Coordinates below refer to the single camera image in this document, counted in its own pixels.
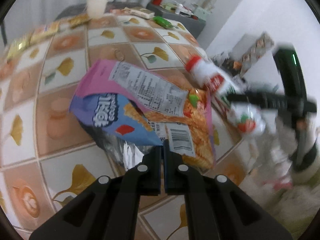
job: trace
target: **red leaf graphic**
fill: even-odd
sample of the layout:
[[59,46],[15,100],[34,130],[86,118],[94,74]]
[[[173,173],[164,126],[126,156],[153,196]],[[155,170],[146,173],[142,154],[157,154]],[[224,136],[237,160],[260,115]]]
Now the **red leaf graphic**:
[[116,132],[120,133],[121,135],[125,135],[125,134],[131,133],[133,131],[134,131],[134,128],[132,126],[126,125],[126,124],[119,126],[116,130]]

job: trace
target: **white label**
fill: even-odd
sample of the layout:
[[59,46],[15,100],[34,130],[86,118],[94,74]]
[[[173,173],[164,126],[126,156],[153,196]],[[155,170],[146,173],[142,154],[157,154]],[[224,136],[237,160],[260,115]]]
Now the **white label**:
[[183,123],[166,123],[170,151],[195,157],[196,152],[189,127]]
[[157,134],[157,136],[162,142],[167,139],[167,133],[165,131],[165,123],[148,121],[148,124],[152,127],[152,129],[155,131],[155,133]]
[[113,68],[109,80],[127,89],[147,108],[167,115],[184,116],[183,106],[188,91],[158,76],[120,62]]

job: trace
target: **yellow snack package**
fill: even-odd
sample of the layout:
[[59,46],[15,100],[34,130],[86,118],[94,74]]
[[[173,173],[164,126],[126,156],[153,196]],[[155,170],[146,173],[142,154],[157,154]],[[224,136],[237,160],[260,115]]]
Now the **yellow snack package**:
[[31,39],[31,34],[25,34],[23,35],[23,37],[19,38],[19,39],[15,39],[10,47],[9,47],[9,51],[8,51],[8,55],[6,60],[11,60],[14,57],[16,57],[19,53],[21,53],[22,51],[24,51],[27,47],[29,47],[30,45],[30,39]]
[[76,28],[81,24],[87,23],[88,21],[90,21],[90,18],[86,13],[79,14],[68,20],[70,28]]
[[36,28],[31,37],[31,44],[37,43],[42,39],[55,35],[59,30],[59,22],[53,22],[49,25],[41,25]]

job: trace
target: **cup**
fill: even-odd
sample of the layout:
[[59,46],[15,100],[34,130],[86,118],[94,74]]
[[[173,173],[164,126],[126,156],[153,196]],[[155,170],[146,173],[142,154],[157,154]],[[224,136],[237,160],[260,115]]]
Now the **cup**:
[[86,0],[87,14],[90,18],[99,19],[104,15],[108,0]]

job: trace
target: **screw head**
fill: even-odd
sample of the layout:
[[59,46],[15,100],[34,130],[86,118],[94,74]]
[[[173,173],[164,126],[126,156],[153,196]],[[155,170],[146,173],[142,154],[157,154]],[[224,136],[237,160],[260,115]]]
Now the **screw head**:
[[99,179],[98,179],[98,182],[100,184],[107,184],[109,182],[109,177],[107,176],[101,176]]
[[224,175],[218,175],[217,176],[217,181],[218,182],[225,183],[227,180],[228,180],[227,177],[224,176]]
[[140,171],[140,172],[144,172],[144,171],[147,171],[147,169],[148,169],[148,166],[146,166],[146,165],[139,165],[138,166],[138,171]]
[[179,171],[187,171],[189,167],[187,165],[181,164],[178,166]]

